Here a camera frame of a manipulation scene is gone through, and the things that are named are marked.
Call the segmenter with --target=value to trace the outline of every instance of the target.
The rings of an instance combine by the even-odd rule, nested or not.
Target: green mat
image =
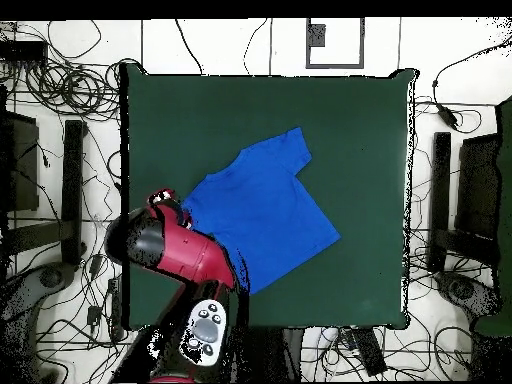
[[[390,78],[144,75],[128,66],[129,205],[184,199],[258,141],[301,127],[298,174],[342,240],[251,296],[254,326],[402,326],[409,84]],[[152,324],[178,283],[130,268],[130,323]]]

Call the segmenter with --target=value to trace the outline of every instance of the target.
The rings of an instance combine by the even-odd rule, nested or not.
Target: white floor
[[[436,74],[446,65],[462,59],[469,54],[484,47],[495,45],[505,40],[512,30],[505,20],[490,18],[366,18],[365,32],[365,67],[361,70],[308,70],[305,69],[305,18],[254,18],[234,20],[181,20],[181,27],[191,51],[201,64],[203,73],[243,75],[246,68],[251,74],[268,75],[371,75],[388,76],[397,68],[415,68],[420,71],[416,83],[416,97],[418,102],[428,100],[425,96],[432,96],[432,81]],[[47,22],[20,22],[20,31],[34,33],[39,30],[47,38]],[[152,74],[163,73],[198,73],[198,66],[189,55],[181,40],[174,20],[151,21],[96,21],[101,30],[101,40],[87,54],[74,61],[84,64],[112,64],[123,58],[133,58],[140,61],[144,68]],[[261,26],[254,35],[249,49],[247,44],[253,32]],[[76,56],[87,50],[98,40],[98,33],[91,21],[55,22],[51,25],[51,39],[55,47],[65,56]],[[30,39],[24,34],[18,34],[18,39]],[[414,157],[413,185],[428,181],[430,178],[429,161],[425,153],[430,154],[433,134],[436,131],[448,131],[452,134],[452,170],[458,169],[458,149],[464,138],[488,134],[496,131],[496,118],[493,105],[498,104],[512,95],[512,79],[508,77],[512,65],[511,48],[498,49],[487,55],[481,55],[467,62],[456,65],[442,74],[437,89],[437,99],[441,103],[451,104],[453,110],[478,110],[482,115],[482,123],[477,131],[470,136],[464,136],[451,131],[435,114],[423,113],[416,118],[418,133],[418,150]],[[96,66],[100,73],[105,67]],[[8,108],[38,120],[40,128],[40,144],[44,149],[60,156],[63,153],[62,127],[59,117],[54,112],[45,109],[39,104],[25,102],[34,101],[31,94],[26,92],[21,82],[16,90],[16,102],[10,97]],[[425,110],[427,105],[417,104],[417,115]],[[430,106],[426,112],[434,111]],[[464,130],[471,130],[478,121],[476,114],[465,112]],[[102,160],[119,149],[120,137],[118,124],[115,120],[98,123],[89,122],[89,128],[94,136],[87,137],[84,146],[86,159],[84,162],[84,180],[97,176],[84,186],[83,239],[89,250],[86,258],[91,254],[94,246],[96,231],[98,241],[95,252],[98,251],[105,232],[105,219],[115,218],[120,212],[120,196],[112,185],[112,180]],[[38,170],[39,183],[45,187],[48,196],[60,214],[61,210],[61,178],[62,160],[47,153],[50,167],[43,166],[41,151],[40,168]],[[113,171],[119,172],[119,158],[112,162]],[[457,174],[452,175],[452,201],[451,208],[455,211]],[[415,195],[423,198],[427,195],[429,184],[424,184],[414,190]],[[419,203],[413,205],[413,228],[427,228],[428,197],[421,204],[423,222],[420,221]],[[11,225],[23,226],[34,224],[34,218],[51,220],[54,218],[49,202],[43,193],[40,193],[40,207],[37,212],[20,212]],[[422,245],[413,238],[411,249]],[[34,254],[42,249],[24,252],[16,258],[17,270],[25,267]],[[33,265],[39,265],[59,258],[59,248],[51,249],[36,258]],[[450,259],[447,265],[455,260]],[[95,284],[96,296],[101,299],[101,293],[106,290],[108,278],[114,273],[108,269]],[[423,275],[418,271],[414,276]],[[491,283],[488,274],[483,273]],[[418,283],[412,283],[409,290],[409,311],[412,321],[407,330],[391,331],[382,328],[376,329],[376,334],[383,344],[386,362],[395,369],[404,370],[408,374],[388,371],[385,379],[411,379],[410,375],[419,376],[425,380],[445,380],[446,376],[439,370],[432,353],[433,346],[427,341],[440,329],[447,326],[460,326],[467,328],[468,323],[460,309],[454,308],[436,293],[429,291],[432,281],[424,278]],[[79,278],[68,289],[48,298],[45,307],[51,307],[57,302],[67,303],[57,305],[41,312],[38,331],[43,333],[58,319],[71,320],[82,329],[86,325],[87,305]],[[96,377],[93,383],[108,381],[115,365],[103,372],[117,357],[114,349],[96,347],[87,349],[88,339],[64,323],[56,324],[52,334],[45,335],[39,342],[40,355],[69,368],[66,383],[83,383]],[[322,350],[328,349],[335,330],[322,330],[311,328],[306,331],[303,343],[302,374],[304,381],[359,381],[355,373],[336,375],[353,367],[347,361],[340,361],[339,355],[331,351],[325,355],[322,363],[319,358]],[[99,340],[108,341],[106,325],[100,327]],[[447,352],[460,351],[461,356],[469,358],[471,341],[459,331],[445,331],[439,338],[438,344]],[[359,363],[347,358],[356,368]],[[443,369],[454,380],[463,380],[467,371],[455,359],[447,359],[442,355]],[[63,368],[60,379],[64,378]],[[369,379],[363,371],[360,373],[363,380]]]

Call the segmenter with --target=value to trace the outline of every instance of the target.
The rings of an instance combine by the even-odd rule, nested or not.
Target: black device
[[[499,260],[495,211],[498,176],[496,134],[464,140],[460,152],[460,186],[455,230],[448,229],[450,134],[435,133],[430,195],[427,271],[442,272],[446,252],[495,266]]]
[[[121,325],[121,278],[111,278],[108,280],[108,293],[112,296],[112,311],[110,314],[110,340],[116,344],[123,340],[125,331]]]
[[[373,328],[352,328],[350,333],[354,337],[368,377],[386,372],[388,367]]]
[[[39,128],[34,118],[9,111],[5,112],[4,126],[3,142],[15,163],[11,171],[9,211],[35,211],[39,207],[37,186],[23,175],[37,181]]]
[[[86,251],[85,243],[81,241],[81,199],[83,138],[87,126],[81,120],[65,122],[60,220],[8,229],[8,199],[12,198],[13,187],[10,176],[16,172],[34,186],[37,186],[37,179],[32,180],[16,167],[12,149],[15,135],[21,143],[34,141],[35,122],[7,112],[6,99],[7,89],[0,85],[0,173],[5,177],[0,179],[0,381],[34,383],[42,381],[35,358],[39,309],[47,296],[71,284]],[[27,123],[28,130],[14,131],[16,121]],[[41,265],[6,278],[9,256],[58,241],[61,243],[61,262]]]
[[[46,41],[1,40],[0,65],[7,67],[46,66],[48,62],[48,44]]]

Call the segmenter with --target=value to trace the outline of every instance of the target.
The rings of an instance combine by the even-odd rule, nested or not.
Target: control buttons
[[[203,352],[205,355],[212,356],[213,355],[213,349],[210,345],[204,345],[203,346]]]
[[[215,343],[219,337],[219,328],[209,319],[200,319],[192,329],[192,334],[206,343]]]
[[[191,349],[197,349],[199,347],[199,340],[190,339],[188,341],[188,347],[190,347]]]

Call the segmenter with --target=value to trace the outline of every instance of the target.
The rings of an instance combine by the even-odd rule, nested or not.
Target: table
[[[414,70],[390,78],[206,77],[123,66],[124,213],[162,187],[185,198],[240,149],[299,126],[313,159],[298,178],[342,240],[251,296],[250,325],[404,325]],[[136,266],[123,269],[128,275],[130,325],[154,323],[179,284]]]

